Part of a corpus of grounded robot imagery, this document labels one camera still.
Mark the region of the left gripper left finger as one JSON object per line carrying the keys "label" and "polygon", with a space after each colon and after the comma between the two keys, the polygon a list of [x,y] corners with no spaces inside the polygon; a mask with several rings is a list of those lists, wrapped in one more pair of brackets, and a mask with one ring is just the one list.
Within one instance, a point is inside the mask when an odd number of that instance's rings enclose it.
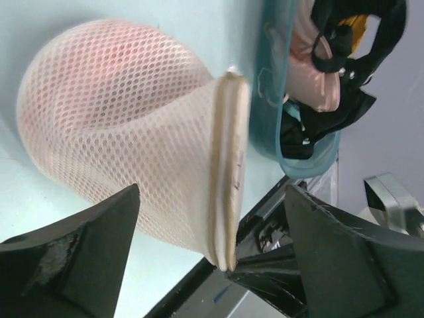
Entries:
{"label": "left gripper left finger", "polygon": [[136,220],[133,184],[1,243],[2,317],[113,317]]}

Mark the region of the pink mesh laundry bag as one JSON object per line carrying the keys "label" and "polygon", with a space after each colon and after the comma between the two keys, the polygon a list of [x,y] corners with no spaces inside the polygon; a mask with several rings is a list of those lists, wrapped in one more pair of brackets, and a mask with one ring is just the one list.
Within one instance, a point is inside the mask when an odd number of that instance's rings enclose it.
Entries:
{"label": "pink mesh laundry bag", "polygon": [[236,266],[251,89],[214,78],[189,48],[158,29],[84,23],[46,43],[17,95],[17,126],[34,164],[97,203],[131,184],[137,226]]}

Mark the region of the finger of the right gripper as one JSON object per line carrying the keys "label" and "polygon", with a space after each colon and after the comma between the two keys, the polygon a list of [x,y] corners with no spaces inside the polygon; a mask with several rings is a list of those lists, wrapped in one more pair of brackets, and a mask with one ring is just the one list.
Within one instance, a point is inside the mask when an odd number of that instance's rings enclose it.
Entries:
{"label": "finger of the right gripper", "polygon": [[301,272],[291,244],[242,258],[225,275],[287,317],[308,316]]}

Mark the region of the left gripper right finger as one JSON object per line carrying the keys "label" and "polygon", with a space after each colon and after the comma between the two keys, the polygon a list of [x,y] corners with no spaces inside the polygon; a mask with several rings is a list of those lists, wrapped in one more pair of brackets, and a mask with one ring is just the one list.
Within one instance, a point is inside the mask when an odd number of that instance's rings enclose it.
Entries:
{"label": "left gripper right finger", "polygon": [[423,239],[296,185],[287,187],[285,207],[310,317],[423,316]]}

